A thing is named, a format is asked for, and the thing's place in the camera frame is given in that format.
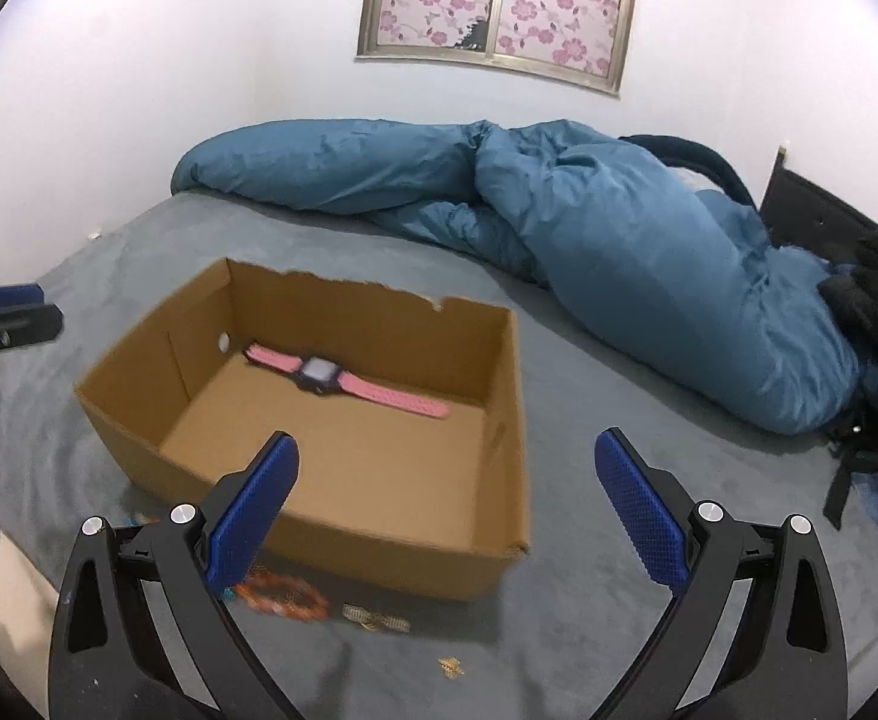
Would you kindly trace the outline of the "blue duvet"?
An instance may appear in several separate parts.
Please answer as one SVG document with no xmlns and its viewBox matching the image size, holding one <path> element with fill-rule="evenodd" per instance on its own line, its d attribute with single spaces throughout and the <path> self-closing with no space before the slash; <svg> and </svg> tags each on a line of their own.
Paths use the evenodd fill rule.
<svg viewBox="0 0 878 720">
<path fill-rule="evenodd" d="M 773 244 L 751 206 L 577 122 L 268 122 L 194 146 L 170 187 L 362 216 L 492 263 L 548 288 L 603 343 L 773 433 L 825 426 L 859 382 L 816 255 Z"/>
</svg>

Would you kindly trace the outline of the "grey bed sheet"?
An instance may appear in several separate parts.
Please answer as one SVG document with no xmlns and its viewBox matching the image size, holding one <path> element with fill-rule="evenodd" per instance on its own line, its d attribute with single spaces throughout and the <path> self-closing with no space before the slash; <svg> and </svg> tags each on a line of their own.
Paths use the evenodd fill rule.
<svg viewBox="0 0 878 720">
<path fill-rule="evenodd" d="M 367 221 L 182 192 L 0 310 L 0 520 L 58 585 L 56 718 L 290 718 L 260 553 L 471 601 L 594 718 L 841 718 L 828 269 L 685 193 L 510 275 Z"/>
</svg>

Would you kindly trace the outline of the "black headboard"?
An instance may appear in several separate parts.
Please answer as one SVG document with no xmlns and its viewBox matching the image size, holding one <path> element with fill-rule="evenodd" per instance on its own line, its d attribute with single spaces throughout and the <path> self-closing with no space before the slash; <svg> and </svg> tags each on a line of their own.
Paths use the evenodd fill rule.
<svg viewBox="0 0 878 720">
<path fill-rule="evenodd" d="M 878 224 L 862 211 L 787 166 L 787 148 L 775 155 L 759 216 L 775 245 L 807 249 L 823 259 L 842 259 Z"/>
</svg>

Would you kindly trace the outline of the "floral window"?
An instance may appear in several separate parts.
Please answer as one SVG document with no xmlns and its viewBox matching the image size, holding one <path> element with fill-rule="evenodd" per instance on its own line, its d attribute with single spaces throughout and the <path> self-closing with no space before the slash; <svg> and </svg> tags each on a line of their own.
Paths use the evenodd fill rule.
<svg viewBox="0 0 878 720">
<path fill-rule="evenodd" d="M 500 68 L 616 96 L 634 0 L 364 0 L 361 59 Z"/>
</svg>

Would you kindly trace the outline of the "brown cardboard box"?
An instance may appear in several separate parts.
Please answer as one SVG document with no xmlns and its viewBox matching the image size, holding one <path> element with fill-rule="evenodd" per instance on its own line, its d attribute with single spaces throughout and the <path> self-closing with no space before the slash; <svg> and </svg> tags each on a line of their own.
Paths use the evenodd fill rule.
<svg viewBox="0 0 878 720">
<path fill-rule="evenodd" d="M 252 343 L 331 359 L 450 415 L 307 394 L 248 362 Z M 299 476 L 266 544 L 307 566 L 473 600 L 530 546 L 519 327 L 505 307 L 222 259 L 126 333 L 76 395 L 126 476 L 169 504 L 201 499 L 289 434 Z"/>
</svg>

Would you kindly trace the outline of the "pink strap smartwatch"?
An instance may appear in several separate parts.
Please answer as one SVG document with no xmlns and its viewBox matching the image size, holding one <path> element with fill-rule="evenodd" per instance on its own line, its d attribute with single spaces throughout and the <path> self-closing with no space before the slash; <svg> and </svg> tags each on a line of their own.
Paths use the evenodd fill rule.
<svg viewBox="0 0 878 720">
<path fill-rule="evenodd" d="M 307 394 L 318 395 L 318 397 L 347 395 L 357 400 L 386 406 L 391 410 L 429 419 L 445 419 L 450 415 L 450 406 L 441 400 L 370 382 L 356 376 L 354 372 L 346 371 L 343 366 L 331 359 L 320 358 L 320 356 L 301 358 L 266 348 L 260 343 L 249 344 L 244 349 L 244 358 L 253 366 L 263 367 L 268 371 L 289 377 L 295 383 L 295 387 Z"/>
</svg>

